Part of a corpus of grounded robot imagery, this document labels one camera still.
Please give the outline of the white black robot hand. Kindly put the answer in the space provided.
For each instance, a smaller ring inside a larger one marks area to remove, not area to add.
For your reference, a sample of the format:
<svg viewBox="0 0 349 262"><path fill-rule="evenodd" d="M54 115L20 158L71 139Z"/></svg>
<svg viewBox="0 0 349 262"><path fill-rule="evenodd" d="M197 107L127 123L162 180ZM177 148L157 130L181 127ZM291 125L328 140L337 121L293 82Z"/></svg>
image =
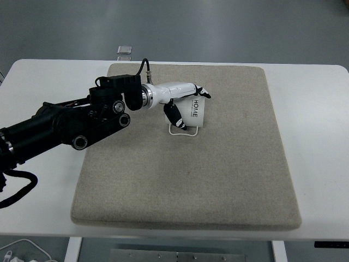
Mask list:
<svg viewBox="0 0 349 262"><path fill-rule="evenodd" d="M182 115L173 99L195 95L211 98L206 89L187 82L167 82L159 85L142 84L142 106L146 109L154 108L157 104L165 104L163 111L169 122L182 130L187 130Z"/></svg>

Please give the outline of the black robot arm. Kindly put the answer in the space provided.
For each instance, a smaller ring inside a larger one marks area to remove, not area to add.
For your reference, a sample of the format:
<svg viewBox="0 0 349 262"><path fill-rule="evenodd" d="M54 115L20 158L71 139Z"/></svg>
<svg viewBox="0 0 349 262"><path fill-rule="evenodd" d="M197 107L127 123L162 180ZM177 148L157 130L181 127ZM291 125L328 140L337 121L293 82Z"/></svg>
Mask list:
<svg viewBox="0 0 349 262"><path fill-rule="evenodd" d="M32 118L1 129L1 172L60 144L83 150L122 130L130 123L125 109L136 111L164 105L170 122L186 129L175 99L210 94L201 86L170 82L143 84L140 74L99 77L87 98L51 104L44 102Z"/></svg>

